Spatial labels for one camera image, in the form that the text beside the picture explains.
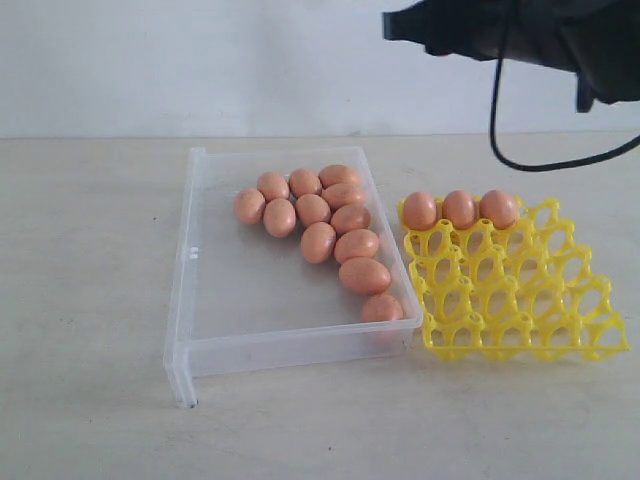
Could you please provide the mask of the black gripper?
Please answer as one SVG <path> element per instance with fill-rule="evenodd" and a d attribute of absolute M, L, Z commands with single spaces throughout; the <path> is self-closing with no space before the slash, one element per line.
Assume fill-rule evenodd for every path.
<path fill-rule="evenodd" d="M 492 57 L 571 72 L 576 110 L 639 100 L 637 1 L 489 1 L 479 50 Z M 382 13 L 383 38 L 432 56 L 482 56 L 478 1 L 419 1 Z"/>

